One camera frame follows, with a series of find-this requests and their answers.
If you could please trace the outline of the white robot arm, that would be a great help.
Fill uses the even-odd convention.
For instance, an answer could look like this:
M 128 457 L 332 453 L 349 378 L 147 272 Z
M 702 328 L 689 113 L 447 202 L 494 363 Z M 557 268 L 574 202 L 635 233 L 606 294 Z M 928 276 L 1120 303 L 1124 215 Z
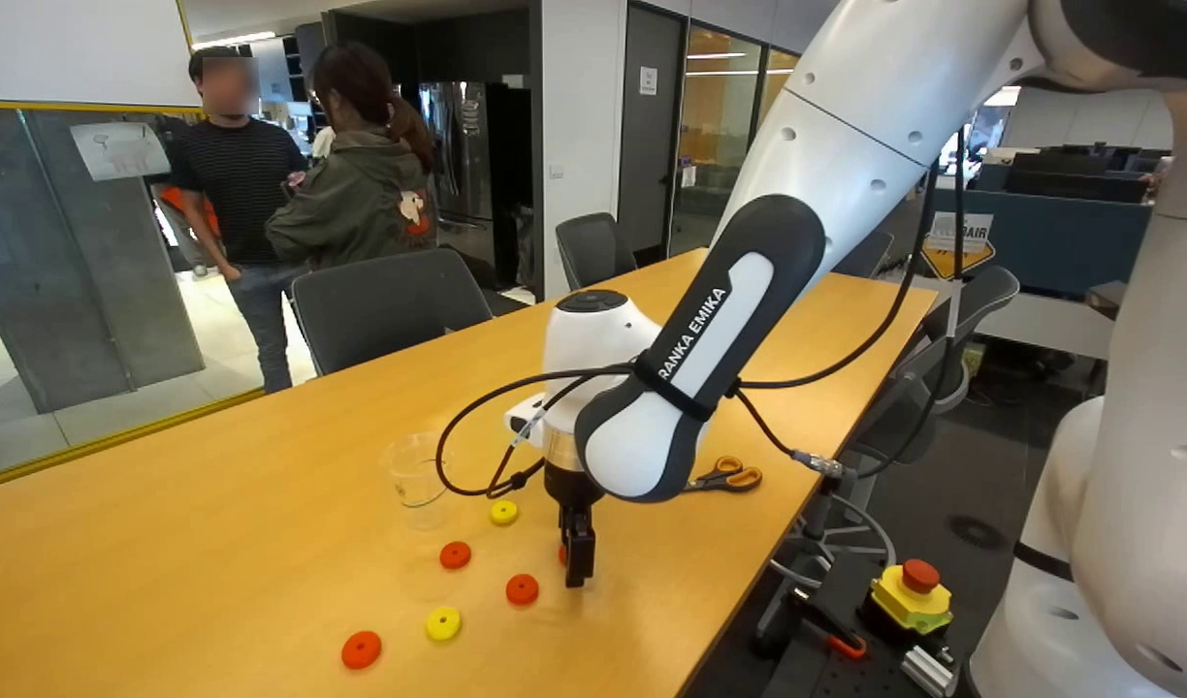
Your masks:
M 984 698 L 1187 698 L 1187 0 L 836 0 L 679 307 L 648 322 L 622 294 L 570 294 L 549 317 L 547 466 L 622 502 L 679 498 L 785 312 L 861 272 L 950 135 L 1016 81 L 1160 94 L 1173 166 L 1107 391 L 1054 431 L 970 674 Z

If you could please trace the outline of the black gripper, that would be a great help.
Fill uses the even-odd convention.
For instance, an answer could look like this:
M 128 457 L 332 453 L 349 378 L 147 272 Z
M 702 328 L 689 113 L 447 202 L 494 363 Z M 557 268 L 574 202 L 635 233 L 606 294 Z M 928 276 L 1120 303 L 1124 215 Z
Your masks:
M 597 534 L 590 529 L 593 503 L 606 489 L 593 478 L 557 466 L 544 469 L 544 489 L 557 503 L 565 586 L 579 589 L 593 580 Z

